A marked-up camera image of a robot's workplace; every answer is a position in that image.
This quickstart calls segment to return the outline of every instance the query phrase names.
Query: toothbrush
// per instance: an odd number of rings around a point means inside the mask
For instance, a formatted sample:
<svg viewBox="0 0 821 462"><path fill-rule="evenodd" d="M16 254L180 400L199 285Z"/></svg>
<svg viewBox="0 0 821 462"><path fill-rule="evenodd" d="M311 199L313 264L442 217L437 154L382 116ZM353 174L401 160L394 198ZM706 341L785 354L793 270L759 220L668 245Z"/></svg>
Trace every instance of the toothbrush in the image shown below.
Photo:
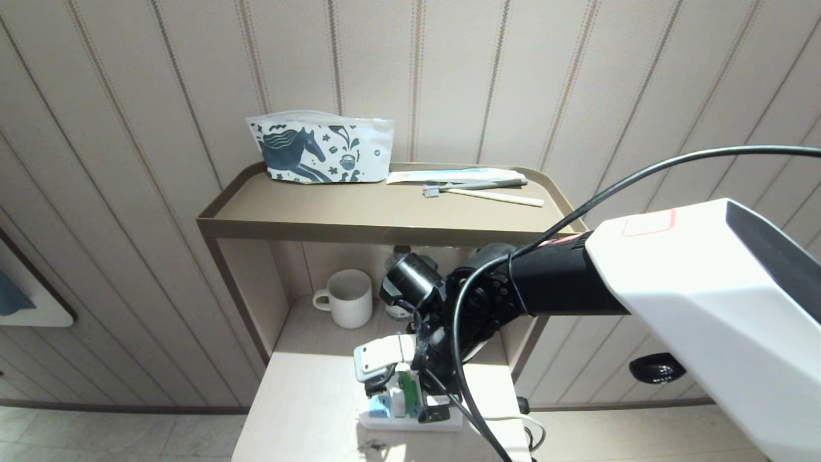
<svg viewBox="0 0 821 462"><path fill-rule="evenodd" d="M500 180L494 182L475 181L464 183L448 183L445 185L427 184L422 186L422 194L425 197L436 197L440 192L445 192L451 189L493 189L495 187L507 186L523 186L527 184L527 178L514 178L511 180Z"/></svg>
<svg viewBox="0 0 821 462"><path fill-rule="evenodd" d="M483 199L491 199L493 201L511 202L512 204L522 204L523 206L544 206L544 201L541 199L512 196L510 194L499 194L498 192L471 191L467 189L448 189L445 192L450 192L451 194L461 194L462 196L481 197Z"/></svg>

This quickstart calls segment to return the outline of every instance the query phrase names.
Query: white ribbed mug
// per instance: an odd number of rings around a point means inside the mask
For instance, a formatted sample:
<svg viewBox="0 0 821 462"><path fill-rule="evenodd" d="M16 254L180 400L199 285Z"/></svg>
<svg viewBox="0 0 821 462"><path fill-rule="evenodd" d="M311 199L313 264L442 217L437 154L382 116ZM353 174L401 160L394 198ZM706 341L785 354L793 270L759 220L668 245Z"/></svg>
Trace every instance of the white ribbed mug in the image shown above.
<svg viewBox="0 0 821 462"><path fill-rule="evenodd" d="M317 290L314 306L331 312L333 321L340 327L356 329L370 319L374 311L370 277L360 270L342 270L328 279L328 288Z"/></svg>

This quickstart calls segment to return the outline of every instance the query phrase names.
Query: floor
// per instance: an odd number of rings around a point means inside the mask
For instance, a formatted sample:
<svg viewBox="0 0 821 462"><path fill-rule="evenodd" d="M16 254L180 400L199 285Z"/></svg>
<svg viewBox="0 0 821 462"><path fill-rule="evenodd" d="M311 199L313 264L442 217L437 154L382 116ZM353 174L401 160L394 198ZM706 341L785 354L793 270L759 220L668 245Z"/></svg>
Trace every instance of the floor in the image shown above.
<svg viewBox="0 0 821 462"><path fill-rule="evenodd" d="M716 406L531 416L548 428L539 462L766 460ZM228 462L244 421L0 407L0 460Z"/></svg>

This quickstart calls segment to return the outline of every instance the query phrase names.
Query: wall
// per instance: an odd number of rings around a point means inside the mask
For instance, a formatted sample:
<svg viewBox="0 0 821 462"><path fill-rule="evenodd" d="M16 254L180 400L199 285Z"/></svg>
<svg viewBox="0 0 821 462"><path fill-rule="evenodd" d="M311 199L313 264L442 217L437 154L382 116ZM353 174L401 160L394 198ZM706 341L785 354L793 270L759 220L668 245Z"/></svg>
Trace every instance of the wall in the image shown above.
<svg viewBox="0 0 821 462"><path fill-rule="evenodd" d="M250 405L262 364L194 221L259 159L245 116L393 118L395 160L542 169L578 204L688 150L821 145L819 15L810 0L2 0L0 227L80 319L0 329L0 399ZM716 159L588 221L732 196L821 255L819 181L807 159ZM303 291L311 248L272 245ZM641 348L631 322L550 321L529 394L593 399L620 377L601 365ZM628 379L607 399L653 397Z"/></svg>

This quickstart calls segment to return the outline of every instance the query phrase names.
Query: pouch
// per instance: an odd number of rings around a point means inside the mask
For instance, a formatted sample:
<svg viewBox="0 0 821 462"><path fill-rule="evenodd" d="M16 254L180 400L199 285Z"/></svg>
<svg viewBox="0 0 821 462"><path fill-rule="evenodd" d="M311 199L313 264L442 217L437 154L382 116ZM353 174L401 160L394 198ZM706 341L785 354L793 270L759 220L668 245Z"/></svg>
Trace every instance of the pouch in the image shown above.
<svg viewBox="0 0 821 462"><path fill-rule="evenodd" d="M246 121L271 179L328 183L388 177L393 120L286 111Z"/></svg>

